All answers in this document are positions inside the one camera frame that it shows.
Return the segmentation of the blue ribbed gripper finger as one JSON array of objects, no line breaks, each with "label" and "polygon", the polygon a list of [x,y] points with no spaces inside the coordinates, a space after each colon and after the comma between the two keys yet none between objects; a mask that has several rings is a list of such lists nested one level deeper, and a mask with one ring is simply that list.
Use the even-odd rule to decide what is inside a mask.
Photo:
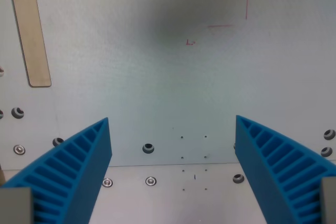
[{"label": "blue ribbed gripper finger", "polygon": [[18,172],[3,188],[30,188],[34,223],[89,223],[112,148],[104,118]]},{"label": "blue ribbed gripper finger", "polygon": [[322,223],[319,190],[335,175],[332,162],[240,115],[235,154],[267,223]]}]

